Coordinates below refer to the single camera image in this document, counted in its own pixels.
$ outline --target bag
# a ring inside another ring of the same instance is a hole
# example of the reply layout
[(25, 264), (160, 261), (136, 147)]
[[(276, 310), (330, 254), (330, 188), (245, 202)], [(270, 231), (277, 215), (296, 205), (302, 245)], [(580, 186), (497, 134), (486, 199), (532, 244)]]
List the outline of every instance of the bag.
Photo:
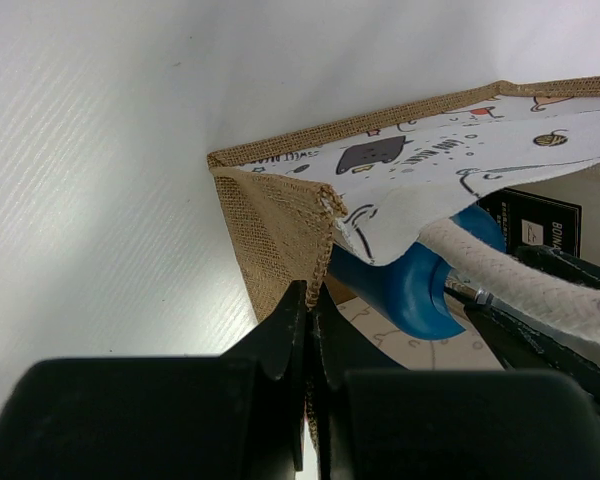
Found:
[[(293, 157), (303, 149), (457, 111), (498, 95), (534, 97), (534, 108), (540, 111), (544, 102), (552, 103), (552, 97), (600, 97), (600, 77), (527, 85), (499, 81), (209, 154), (208, 165), (258, 320), (273, 311), (292, 280), (307, 282), (306, 303), (315, 305), (337, 233), (336, 222), (348, 212), (327, 183), (262, 175), (236, 166), (285, 154)], [(549, 135), (538, 141), (545, 146), (558, 144)]]

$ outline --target white table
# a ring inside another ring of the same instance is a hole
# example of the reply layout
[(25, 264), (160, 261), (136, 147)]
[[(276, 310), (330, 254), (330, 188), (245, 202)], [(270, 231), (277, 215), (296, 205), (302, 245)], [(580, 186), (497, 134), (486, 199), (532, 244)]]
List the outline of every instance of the white table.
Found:
[(0, 406), (33, 362), (253, 325), (205, 154), (600, 75), (600, 1), (0, 0)]

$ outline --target blue plastic object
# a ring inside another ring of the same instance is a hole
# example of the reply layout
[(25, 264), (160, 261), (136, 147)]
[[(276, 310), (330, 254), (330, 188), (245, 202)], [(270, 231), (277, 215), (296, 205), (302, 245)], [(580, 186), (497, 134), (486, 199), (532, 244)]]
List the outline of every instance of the blue plastic object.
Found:
[[(505, 251), (500, 227), (477, 205), (452, 220), (493, 248)], [(384, 267), (367, 265), (335, 246), (329, 265), (335, 278), (400, 330), (424, 340), (450, 338), (464, 331), (444, 301), (444, 284), (450, 271), (447, 262), (420, 243)]]

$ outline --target blue bottle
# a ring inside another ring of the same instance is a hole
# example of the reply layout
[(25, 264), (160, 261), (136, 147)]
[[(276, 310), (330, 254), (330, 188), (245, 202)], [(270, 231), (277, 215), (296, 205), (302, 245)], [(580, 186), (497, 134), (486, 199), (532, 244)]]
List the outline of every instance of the blue bottle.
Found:
[[(452, 220), (491, 247), (505, 251), (500, 227), (477, 205)], [(450, 272), (447, 262), (420, 243), (384, 267), (367, 265), (334, 246), (329, 265), (329, 273), (356, 295), (399, 329), (423, 340), (441, 340), (464, 331), (444, 300), (444, 285)]]

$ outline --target white square on box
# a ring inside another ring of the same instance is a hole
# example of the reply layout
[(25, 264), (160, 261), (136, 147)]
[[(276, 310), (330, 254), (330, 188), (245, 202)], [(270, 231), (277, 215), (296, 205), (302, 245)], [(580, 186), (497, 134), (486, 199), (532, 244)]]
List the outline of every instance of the white square on box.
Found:
[(544, 245), (544, 227), (528, 220), (522, 220), (522, 243)]

